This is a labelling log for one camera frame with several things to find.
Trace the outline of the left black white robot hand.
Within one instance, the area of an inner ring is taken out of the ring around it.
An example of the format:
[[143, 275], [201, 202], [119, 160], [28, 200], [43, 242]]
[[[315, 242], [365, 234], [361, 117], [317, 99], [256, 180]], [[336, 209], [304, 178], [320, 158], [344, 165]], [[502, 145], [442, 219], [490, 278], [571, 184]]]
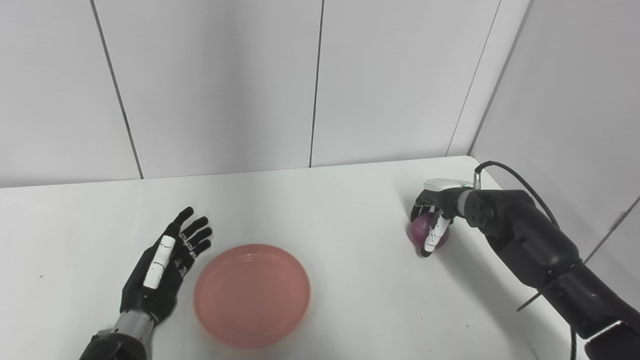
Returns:
[[145, 249], [122, 289], [119, 312], [146, 313], [156, 326], [172, 314], [178, 303], [178, 293], [185, 275], [194, 266], [199, 255], [211, 247], [213, 230], [208, 217], [199, 217], [185, 226], [194, 213], [194, 208], [190, 206], [181, 210], [161, 234], [162, 237], [174, 239], [174, 248], [156, 289], [145, 287], [144, 279], [162, 238], [158, 237], [152, 246]]

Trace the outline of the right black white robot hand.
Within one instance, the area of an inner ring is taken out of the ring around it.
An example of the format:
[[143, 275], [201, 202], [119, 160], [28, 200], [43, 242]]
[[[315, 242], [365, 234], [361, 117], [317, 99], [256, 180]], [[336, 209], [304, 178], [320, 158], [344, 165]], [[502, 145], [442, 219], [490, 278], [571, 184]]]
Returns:
[[463, 180], [430, 178], [423, 183], [409, 215], [409, 237], [421, 258], [428, 258], [450, 236], [454, 219], [464, 218], [464, 205], [473, 185]]

